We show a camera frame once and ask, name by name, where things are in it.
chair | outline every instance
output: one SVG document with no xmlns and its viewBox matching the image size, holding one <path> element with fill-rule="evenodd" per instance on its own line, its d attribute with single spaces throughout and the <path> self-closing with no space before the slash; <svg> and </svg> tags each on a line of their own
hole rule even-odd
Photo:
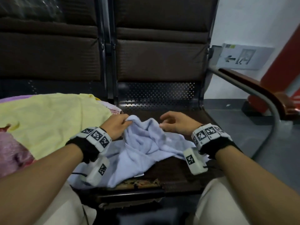
<svg viewBox="0 0 300 225">
<path fill-rule="evenodd" d="M 80 7 L 86 10 L 84 17 L 68 1 L 62 2 L 66 6 L 62 8 L 67 16 L 66 24 L 0 18 L 0 45 L 5 48 L 0 52 L 8 54 L 0 59 L 0 66 L 5 66 L 0 72 L 0 97 L 92 93 L 142 121 L 148 118 L 159 121 L 164 112 L 174 110 L 201 123 L 217 125 L 203 106 L 205 82 L 213 73 L 269 105 L 275 124 L 253 157 L 258 162 L 270 153 L 271 142 L 283 132 L 289 132 L 292 120 L 298 117 L 285 94 L 272 93 L 249 77 L 209 65 L 218 0 L 108 0 L 109 33 L 103 32 L 101 0 L 94 0 L 92 5 L 87 4 L 90 1 L 77 0 L 85 3 Z M 105 45 L 107 34 L 110 34 L 110 44 Z M 25 59 L 29 50 L 31 55 Z M 59 55 L 58 51 L 63 52 L 61 59 L 53 58 Z M 84 61 L 82 57 L 91 58 Z M 35 60 L 43 65 L 34 66 Z M 52 67 L 53 63 L 60 68 Z M 73 71 L 59 74 L 68 68 Z M 207 172 L 192 175 L 185 161 L 171 157 L 157 162 L 137 178 L 158 180 L 159 185 L 155 187 L 75 191 L 83 202 L 94 207 L 103 203 L 199 194 L 210 180 L 223 175 L 214 161 L 209 161 L 208 166 Z"/>
</svg>

metal armrest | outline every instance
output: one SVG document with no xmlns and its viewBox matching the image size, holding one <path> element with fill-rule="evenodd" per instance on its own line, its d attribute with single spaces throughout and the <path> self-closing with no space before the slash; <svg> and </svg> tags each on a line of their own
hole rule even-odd
<svg viewBox="0 0 300 225">
<path fill-rule="evenodd" d="M 285 139 L 290 135 L 293 127 L 292 120 L 299 117 L 295 105 L 283 92 L 273 93 L 267 88 L 262 87 L 257 80 L 236 71 L 217 68 L 215 66 L 210 66 L 209 70 L 243 91 L 258 96 L 267 103 L 274 118 L 274 125 L 268 137 L 252 157 L 255 161 L 262 162 L 268 156 L 268 153 L 272 152 L 272 141 Z"/>
</svg>

arrow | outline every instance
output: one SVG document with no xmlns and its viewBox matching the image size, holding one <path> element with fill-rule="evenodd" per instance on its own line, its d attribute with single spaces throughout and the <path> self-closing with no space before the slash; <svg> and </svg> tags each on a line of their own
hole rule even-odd
<svg viewBox="0 0 300 225">
<path fill-rule="evenodd" d="M 232 58 L 231 55 L 229 55 L 228 57 L 225 58 L 226 62 L 229 62 L 230 60 L 235 61 L 236 58 Z"/>
</svg>

light blue garment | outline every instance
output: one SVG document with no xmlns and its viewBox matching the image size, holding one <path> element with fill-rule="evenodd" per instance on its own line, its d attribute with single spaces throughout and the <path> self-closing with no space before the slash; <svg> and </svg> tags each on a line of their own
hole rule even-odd
<svg viewBox="0 0 300 225">
<path fill-rule="evenodd" d="M 183 151 L 195 147 L 178 133 L 164 132 L 153 118 L 141 122 L 131 115 L 127 121 L 133 121 L 124 132 L 124 139 L 110 144 L 106 157 L 110 166 L 105 171 L 100 187 L 115 187 L 117 184 L 147 171 L 156 162 L 174 156 L 184 159 Z M 74 172 L 83 172 L 86 167 L 81 163 Z M 76 188 L 83 188 L 72 175 L 68 179 Z"/>
</svg>

person's left hand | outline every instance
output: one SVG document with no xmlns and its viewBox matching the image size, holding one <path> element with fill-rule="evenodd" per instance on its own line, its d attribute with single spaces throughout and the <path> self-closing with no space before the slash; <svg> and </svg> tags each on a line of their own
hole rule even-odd
<svg viewBox="0 0 300 225">
<path fill-rule="evenodd" d="M 132 124 L 132 121 L 126 121 L 128 117 L 128 114 L 111 115 L 100 127 L 107 132 L 112 140 L 116 140 Z"/>
</svg>

